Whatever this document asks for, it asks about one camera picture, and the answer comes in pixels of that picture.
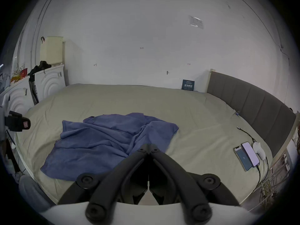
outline gray headboard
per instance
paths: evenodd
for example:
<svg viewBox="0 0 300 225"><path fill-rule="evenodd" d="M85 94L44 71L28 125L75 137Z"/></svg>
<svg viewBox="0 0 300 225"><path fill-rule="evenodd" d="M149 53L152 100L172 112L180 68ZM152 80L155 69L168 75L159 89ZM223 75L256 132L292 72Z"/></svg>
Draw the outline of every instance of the gray headboard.
<svg viewBox="0 0 300 225"><path fill-rule="evenodd" d="M299 116L270 93L222 73L211 72L207 93L236 110L267 143L273 158L288 137L291 139L291 130L299 121Z"/></svg>

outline white cabinet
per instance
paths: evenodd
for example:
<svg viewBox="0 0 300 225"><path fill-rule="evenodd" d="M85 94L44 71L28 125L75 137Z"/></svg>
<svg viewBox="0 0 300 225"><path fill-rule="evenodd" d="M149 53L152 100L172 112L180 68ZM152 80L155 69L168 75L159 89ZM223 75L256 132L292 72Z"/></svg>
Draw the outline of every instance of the white cabinet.
<svg viewBox="0 0 300 225"><path fill-rule="evenodd" d="M35 90L39 102L55 94L65 86L64 65L35 73Z"/></svg>
<svg viewBox="0 0 300 225"><path fill-rule="evenodd" d="M25 77L12 86L6 88L0 95L1 104L4 94L6 93L10 96L8 111L14 111L24 116L27 111L34 106L29 87L29 77Z"/></svg>

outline phone screen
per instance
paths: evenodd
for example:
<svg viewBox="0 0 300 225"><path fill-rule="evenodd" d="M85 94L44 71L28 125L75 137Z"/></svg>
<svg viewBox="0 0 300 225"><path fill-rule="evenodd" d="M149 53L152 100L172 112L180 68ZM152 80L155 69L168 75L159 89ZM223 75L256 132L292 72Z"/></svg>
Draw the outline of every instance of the phone screen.
<svg viewBox="0 0 300 225"><path fill-rule="evenodd" d="M250 168L252 168L252 163L248 158L247 154L242 149L242 147L235 148L234 150L238 155L238 157L240 158L245 170L248 171Z"/></svg>
<svg viewBox="0 0 300 225"><path fill-rule="evenodd" d="M257 164L260 163L260 161L258 160L256 153L254 152L253 148L251 147L249 142L245 142L242 144L242 148L245 150L245 152L247 153L248 157L250 158L250 161L253 165L253 167L255 167Z"/></svg>

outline blue blanket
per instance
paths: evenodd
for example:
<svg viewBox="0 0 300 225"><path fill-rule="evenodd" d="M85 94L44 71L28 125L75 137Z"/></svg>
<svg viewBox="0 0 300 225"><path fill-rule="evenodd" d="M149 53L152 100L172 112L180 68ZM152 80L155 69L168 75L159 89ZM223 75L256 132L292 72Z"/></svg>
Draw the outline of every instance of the blue blanket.
<svg viewBox="0 0 300 225"><path fill-rule="evenodd" d="M153 143L163 152L177 132L174 123L142 113L101 115L83 122L62 121L56 141L41 171L51 178L75 181L82 173L103 173Z"/></svg>

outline beige bedsheet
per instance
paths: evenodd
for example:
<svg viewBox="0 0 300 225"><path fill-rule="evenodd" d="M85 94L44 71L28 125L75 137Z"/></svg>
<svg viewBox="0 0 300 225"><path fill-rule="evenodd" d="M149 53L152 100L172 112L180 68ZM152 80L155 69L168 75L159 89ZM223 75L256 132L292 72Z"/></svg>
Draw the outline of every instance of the beige bedsheet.
<svg viewBox="0 0 300 225"><path fill-rule="evenodd" d="M207 93L134 85L68 86L31 108L25 117L31 128L17 133L17 148L31 175L55 203L72 184L47 177L40 171L56 140L60 139L62 120L82 122L102 114L144 113L178 125L167 154L186 171L213 173L241 203L256 187L256 168L245 172L233 148L251 138L261 142L269 163L271 150L252 127L225 102ZM263 176L266 163L260 163Z"/></svg>

